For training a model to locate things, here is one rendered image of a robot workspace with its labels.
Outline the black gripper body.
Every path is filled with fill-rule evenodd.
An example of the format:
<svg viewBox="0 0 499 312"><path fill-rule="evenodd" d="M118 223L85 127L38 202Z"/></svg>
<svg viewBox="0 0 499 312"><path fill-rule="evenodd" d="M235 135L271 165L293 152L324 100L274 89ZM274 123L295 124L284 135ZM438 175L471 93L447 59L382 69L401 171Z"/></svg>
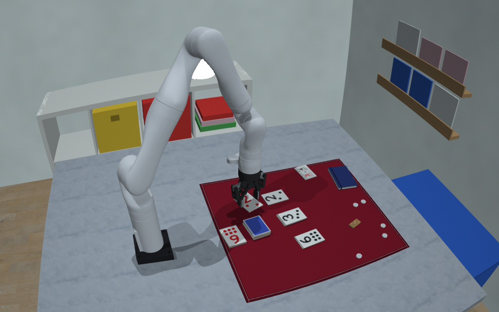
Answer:
<svg viewBox="0 0 499 312"><path fill-rule="evenodd" d="M258 178L260 178L260 176L261 176L261 170L255 174L245 174L245 173L241 172L240 170L238 170L238 177L239 177L238 182L241 182L241 187L243 189L246 189L246 186L248 183L251 184L251 188L249 188L248 190L253 189L255 187L255 184L252 182L252 180L255 181ZM257 180L257 182L258 182L258 180Z"/></svg>

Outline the blue playing card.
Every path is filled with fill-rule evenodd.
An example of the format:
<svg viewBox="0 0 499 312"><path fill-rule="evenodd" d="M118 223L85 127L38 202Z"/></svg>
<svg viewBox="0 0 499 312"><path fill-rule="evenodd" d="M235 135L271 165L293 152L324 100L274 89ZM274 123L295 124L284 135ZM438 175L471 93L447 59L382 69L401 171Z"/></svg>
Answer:
<svg viewBox="0 0 499 312"><path fill-rule="evenodd" d="M245 219L243 220L243 222L254 237L271 232L269 227L265 224L265 222L259 215Z"/></svg>

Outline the dark red play mat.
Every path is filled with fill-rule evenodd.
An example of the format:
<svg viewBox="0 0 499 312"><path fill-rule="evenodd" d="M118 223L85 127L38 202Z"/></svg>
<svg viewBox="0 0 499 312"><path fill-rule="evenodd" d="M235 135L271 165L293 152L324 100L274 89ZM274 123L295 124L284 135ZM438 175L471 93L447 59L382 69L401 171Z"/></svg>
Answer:
<svg viewBox="0 0 499 312"><path fill-rule="evenodd" d="M319 165L319 164L328 163L328 162L330 163L330 162L334 162L334 161L339 161L339 162L341 163L341 165L342 165L342 166L345 166L345 165L344 165L344 163L343 163L343 162L341 162L341 160L340 160L340 159L334 159L334 160L329 160L329 161L325 161L325 162L317 162L317 163L314 163L314 164L309 164L309 165L307 165L307 166ZM349 171L349 172L350 172L350 171ZM351 173L351 172L350 172L350 173ZM352 174L352 173L351 173L351 174ZM352 174L352 176L353 176L353 174ZM225 251L225 252L226 252L226 254L227 254L228 260L229 260L229 262L230 262L230 266L231 266L231 267L232 267L232 269L233 269L234 275L235 275L235 277L237 278L238 285L240 286L241 291L243 292L243 295L244 295L244 298L245 298L246 302L252 302L252 301L256 301L256 300L260 300L260 299L264 299L264 298L271 297L271 296L277 296L277 295L282 294L282 293L291 292L291 291L293 291L293 290L295 290L295 289L303 288L303 287L306 287L306 286L311 286L312 284L315 284L315 283L318 283L318 282L322 282L322 281L327 280L327 279L330 279L330 278L334 278L334 277L336 277L336 276L338 276L338 275L341 275L341 274L345 274L345 273L347 273L348 271L352 271L352 270L355 270L355 269L361 268L361 267L363 267L364 265L371 264L371 263L373 263L374 261L380 260L380 259L382 259L383 257L390 256L390 255L392 255L392 254L394 254L394 253L397 253L397 252L399 252L399 251L401 251L401 250L404 250L405 248L409 247L409 246L408 246L408 244L406 243L406 241L405 241L405 240L403 239L403 237L400 235L400 233L396 230L396 228L392 225L392 223L389 221L389 219L386 217L386 215L384 215L384 213L382 212L382 210L381 210L381 209L377 206L377 204L374 202L374 200L372 199L372 197L370 197L370 196L369 196L369 194L368 194L368 193L366 192L366 190L362 187L362 185L360 185L360 183L358 182L358 180L357 180L357 179L355 179L355 177L354 177L354 176L353 176L353 178L354 178L355 182L357 182L357 183L358 183L358 185L359 185L359 186L360 186L360 188L363 190L363 192L364 192L364 193L368 196L368 198L369 198L370 200L372 200L372 203L376 206L376 208L378 209L378 211L380 211L380 213L382 214L382 216L383 216L384 218L386 218L386 221L387 221L387 222L390 224L390 226L394 229L394 231L395 231L395 232L396 232L396 234L400 237L400 239L403 241L403 243L405 244L405 246L404 246L404 247L400 247L399 249L394 250L394 251L392 251L392 252L390 252L390 253L386 253L386 254L385 254L385 255L383 255L383 256L377 257L376 259L373 259L373 260L367 261L367 262L365 262L365 263L363 263L363 264L360 264L360 265L354 266L353 268L349 268L349 269L347 269L347 270L340 271L340 272L338 272L338 273L336 273L336 274L329 275L329 276L327 276L327 277L325 277L325 278L317 279L317 280L315 280L315 281L313 281L313 282L305 283L305 284L302 284L302 285L300 285L300 286L295 286L294 288L285 289L285 290L282 290L282 291L280 291L280 292L274 292L274 293L271 293L271 294L267 294L267 295L265 295L265 296L258 296L258 297L251 298L251 299L249 299L249 298L248 298L247 292L246 292L246 290L244 289L243 283L241 282L241 278L240 278L240 276L238 275L238 272L237 272L236 267L234 266L234 262L233 262L233 260L232 260L232 257L230 256L230 253L229 253L229 250L228 250L228 248L227 248L227 245L226 245L226 243L224 242L223 237L222 237L222 236L220 235L220 233L219 233L219 230L220 230L220 229L219 229L218 223L217 223L217 221L216 221L215 215L214 215L214 213L213 213L213 210L212 210L211 205L210 205L210 203L209 203L209 200L208 200L208 198L207 198L207 194L205 193L205 189L204 189L204 187L203 187L203 185L210 185L210 184L215 184L215 183L218 183L218 182L227 182L227 181L230 181L230 180L238 180L238 179L239 179L239 177L238 177L238 178L234 178L234 179L218 180L218 181L215 181L215 182L206 182L206 183L200 184L200 187L201 187L202 193L203 193L203 195L204 195L205 201L206 201L206 203L207 203L207 206L208 206L209 212L210 212L211 217L212 217L212 219L213 219L213 222L214 222L214 225L215 225L215 227L216 227L217 233L218 233L218 235L219 235L219 237L220 237L220 241L221 241L221 243L222 243L222 245L223 245L223 247L224 247L224 251Z"/></svg>
<svg viewBox="0 0 499 312"><path fill-rule="evenodd" d="M405 246L358 183L357 188L338 190L327 171L338 166L339 161L308 166L316 175L308 180L295 169L267 174L258 197L263 206L251 213L232 198L230 186L239 179L203 185L219 229L237 225L247 241L227 248L249 299L325 278ZM267 205L261 194L280 189L289 200ZM276 215L294 208L307 218L284 226ZM253 240L243 220L258 215L271 235ZM361 223L352 229L349 224L355 219ZM325 241L302 249L294 237L313 229Z"/></svg>

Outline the white playing card with red symbols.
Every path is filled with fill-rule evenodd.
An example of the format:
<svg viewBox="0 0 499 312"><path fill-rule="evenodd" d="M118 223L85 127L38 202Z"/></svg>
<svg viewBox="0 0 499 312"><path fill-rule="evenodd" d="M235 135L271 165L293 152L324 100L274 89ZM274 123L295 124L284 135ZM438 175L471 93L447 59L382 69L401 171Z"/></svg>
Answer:
<svg viewBox="0 0 499 312"><path fill-rule="evenodd" d="M262 207L263 204L260 203L256 198L252 197L251 194L247 193L243 198L243 208L249 213Z"/></svg>

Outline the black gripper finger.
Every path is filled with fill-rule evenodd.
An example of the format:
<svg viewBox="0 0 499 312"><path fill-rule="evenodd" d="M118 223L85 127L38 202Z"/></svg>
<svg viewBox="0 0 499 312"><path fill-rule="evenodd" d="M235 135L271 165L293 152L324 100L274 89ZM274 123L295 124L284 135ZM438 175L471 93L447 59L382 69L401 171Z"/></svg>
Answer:
<svg viewBox="0 0 499 312"><path fill-rule="evenodd" d="M232 184L230 187L231 187L231 191L232 191L232 197L235 200L237 200L238 206L242 208L243 207L243 198L244 198L244 195L247 194L248 189L251 188L251 184L248 183L245 190L242 190L242 188L241 188L241 182L239 182L236 185Z"/></svg>
<svg viewBox="0 0 499 312"><path fill-rule="evenodd" d="M258 182L257 182L257 180L253 181L253 183L255 184L255 189L253 190L253 197L258 199L260 190L265 187L265 183L266 183L265 172L261 171L260 179L258 180Z"/></svg>

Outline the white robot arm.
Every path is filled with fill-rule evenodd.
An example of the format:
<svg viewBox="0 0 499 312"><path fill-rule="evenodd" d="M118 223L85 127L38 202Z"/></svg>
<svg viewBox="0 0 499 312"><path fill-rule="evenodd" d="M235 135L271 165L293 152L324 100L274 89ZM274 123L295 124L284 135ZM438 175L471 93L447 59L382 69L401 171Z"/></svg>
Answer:
<svg viewBox="0 0 499 312"><path fill-rule="evenodd" d="M117 168L140 252L154 253L164 246L150 186L169 138L184 112L193 73L202 59L215 73L220 93L244 131L240 152L228 156L227 163L238 164L238 169L245 174L261 170L265 119L252 105L223 34L216 29L197 26L186 35L172 68L150 105L139 153L122 158Z"/></svg>

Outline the small tan wooden block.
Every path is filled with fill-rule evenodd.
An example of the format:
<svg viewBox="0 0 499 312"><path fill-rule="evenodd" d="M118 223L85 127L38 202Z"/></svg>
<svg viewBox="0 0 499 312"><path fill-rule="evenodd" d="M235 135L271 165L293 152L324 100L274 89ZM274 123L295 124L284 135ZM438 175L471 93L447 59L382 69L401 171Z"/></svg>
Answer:
<svg viewBox="0 0 499 312"><path fill-rule="evenodd" d="M354 229L356 226L358 226L361 222L358 219L355 219L352 223L349 224L349 227Z"/></svg>

